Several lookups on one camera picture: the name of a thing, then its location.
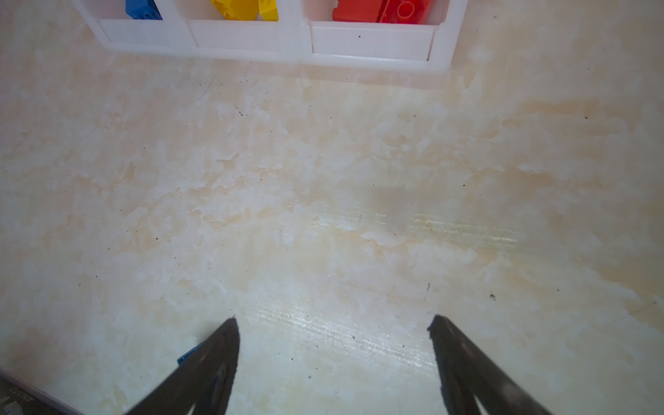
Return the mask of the dark blue lego brick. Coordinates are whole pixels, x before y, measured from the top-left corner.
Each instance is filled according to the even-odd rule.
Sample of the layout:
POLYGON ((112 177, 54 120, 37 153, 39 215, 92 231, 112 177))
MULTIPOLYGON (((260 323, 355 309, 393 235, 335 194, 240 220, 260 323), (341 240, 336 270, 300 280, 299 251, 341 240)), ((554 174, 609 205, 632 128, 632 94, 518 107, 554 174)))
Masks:
POLYGON ((186 353, 182 354, 180 357, 177 358, 177 364, 182 365, 192 354, 194 354, 200 347, 202 347, 203 342, 197 344, 195 347, 187 351, 186 353))

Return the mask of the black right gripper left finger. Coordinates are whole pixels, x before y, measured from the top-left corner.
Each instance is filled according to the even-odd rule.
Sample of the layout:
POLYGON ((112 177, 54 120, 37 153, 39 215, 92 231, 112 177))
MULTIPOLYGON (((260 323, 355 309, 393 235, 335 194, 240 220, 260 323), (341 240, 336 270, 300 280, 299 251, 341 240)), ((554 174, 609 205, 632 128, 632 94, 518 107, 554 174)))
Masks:
POLYGON ((131 414, 224 414, 240 354, 237 320, 229 318, 131 414))

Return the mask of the red long lego brick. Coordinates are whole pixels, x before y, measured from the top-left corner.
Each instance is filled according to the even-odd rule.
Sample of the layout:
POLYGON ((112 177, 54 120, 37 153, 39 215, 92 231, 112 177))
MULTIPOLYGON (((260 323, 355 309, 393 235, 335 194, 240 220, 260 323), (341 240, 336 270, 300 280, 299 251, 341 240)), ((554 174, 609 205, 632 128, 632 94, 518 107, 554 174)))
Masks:
POLYGON ((432 7, 432 0, 387 0, 380 12, 382 24, 424 24, 432 7))

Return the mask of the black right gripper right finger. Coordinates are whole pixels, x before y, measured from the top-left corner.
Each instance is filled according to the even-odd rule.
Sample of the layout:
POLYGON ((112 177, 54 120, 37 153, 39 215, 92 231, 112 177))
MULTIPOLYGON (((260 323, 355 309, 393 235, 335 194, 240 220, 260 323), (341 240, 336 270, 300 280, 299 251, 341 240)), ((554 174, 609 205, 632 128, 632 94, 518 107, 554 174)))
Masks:
POLYGON ((428 328, 449 414, 548 414, 445 316, 428 328))

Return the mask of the red small lego brick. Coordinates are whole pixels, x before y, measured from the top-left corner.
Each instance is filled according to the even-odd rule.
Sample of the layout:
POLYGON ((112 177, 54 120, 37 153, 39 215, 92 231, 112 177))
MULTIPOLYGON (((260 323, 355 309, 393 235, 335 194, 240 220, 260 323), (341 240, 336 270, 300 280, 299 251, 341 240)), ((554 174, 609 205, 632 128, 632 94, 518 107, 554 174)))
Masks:
POLYGON ((339 0, 332 11, 335 22, 379 22, 385 0, 339 0))

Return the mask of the yellow small lego brick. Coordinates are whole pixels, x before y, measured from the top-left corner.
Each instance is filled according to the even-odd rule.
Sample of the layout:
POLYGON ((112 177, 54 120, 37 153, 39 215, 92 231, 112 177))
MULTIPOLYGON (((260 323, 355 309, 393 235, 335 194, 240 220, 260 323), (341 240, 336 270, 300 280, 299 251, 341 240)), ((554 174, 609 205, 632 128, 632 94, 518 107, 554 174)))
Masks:
POLYGON ((278 22, 278 5, 276 0, 259 0, 259 15, 263 21, 278 22))

